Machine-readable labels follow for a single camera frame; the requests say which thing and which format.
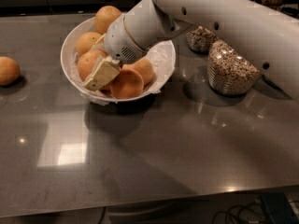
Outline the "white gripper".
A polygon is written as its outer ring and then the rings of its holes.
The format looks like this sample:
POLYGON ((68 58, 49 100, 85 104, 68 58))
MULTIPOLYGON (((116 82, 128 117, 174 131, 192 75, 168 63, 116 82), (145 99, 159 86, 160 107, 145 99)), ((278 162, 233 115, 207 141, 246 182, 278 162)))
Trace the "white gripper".
POLYGON ((102 43, 110 56, 106 58, 99 56, 95 60, 91 73, 83 82, 83 87, 90 91, 101 90, 110 83, 120 73, 120 61, 135 63, 148 53, 130 34, 126 26, 125 13, 109 25, 107 32, 96 40, 95 45, 102 43))

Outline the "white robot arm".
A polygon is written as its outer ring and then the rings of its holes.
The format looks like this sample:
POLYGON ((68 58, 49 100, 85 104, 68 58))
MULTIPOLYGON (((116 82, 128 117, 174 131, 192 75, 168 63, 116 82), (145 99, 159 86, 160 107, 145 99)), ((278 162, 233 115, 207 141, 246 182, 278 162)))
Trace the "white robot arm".
POLYGON ((142 0, 116 19, 100 46, 134 63, 197 24, 224 40, 292 99, 299 98, 299 21, 250 0, 142 0))

